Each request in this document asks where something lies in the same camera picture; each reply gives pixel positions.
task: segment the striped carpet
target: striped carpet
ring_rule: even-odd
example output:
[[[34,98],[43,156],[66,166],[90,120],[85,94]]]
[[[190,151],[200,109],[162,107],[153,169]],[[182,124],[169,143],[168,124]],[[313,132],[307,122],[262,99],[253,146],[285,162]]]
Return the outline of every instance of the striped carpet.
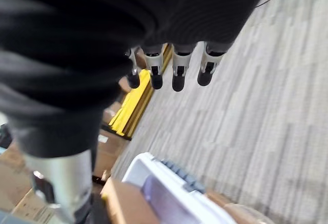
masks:
[[[255,9],[206,88],[202,48],[182,92],[168,67],[114,176],[150,151],[277,224],[328,223],[328,0]]]

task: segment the cardboard box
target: cardboard box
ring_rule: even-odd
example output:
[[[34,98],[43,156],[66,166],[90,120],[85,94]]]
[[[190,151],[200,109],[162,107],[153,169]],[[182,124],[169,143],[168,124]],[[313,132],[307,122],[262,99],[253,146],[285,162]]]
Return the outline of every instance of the cardboard box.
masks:
[[[52,209],[48,208],[45,203],[38,198],[31,189],[15,207],[13,216],[27,221],[48,224],[51,219],[57,219]]]
[[[140,192],[127,183],[109,178],[101,191],[113,224],[159,224],[155,213]]]
[[[206,196],[208,199],[227,211],[238,224],[260,224],[256,218],[247,213],[245,210],[234,205],[231,200],[222,194],[212,190],[207,190]]]
[[[15,144],[0,155],[0,210],[11,212],[31,189],[29,172]]]
[[[117,156],[110,153],[98,150],[96,165],[93,170],[93,175],[101,178],[102,180],[107,180],[111,175],[112,168],[117,160]]]
[[[127,146],[128,141],[105,130],[100,130],[98,136],[98,149],[119,156]]]
[[[110,107],[104,110],[104,113],[102,115],[102,120],[109,124],[109,122],[113,119],[113,117],[116,115],[116,113],[120,110],[122,107],[122,104],[119,102],[114,102]]]
[[[118,84],[121,86],[122,90],[125,93],[131,92],[131,87],[129,86],[128,79],[124,76],[122,79],[119,80]]]

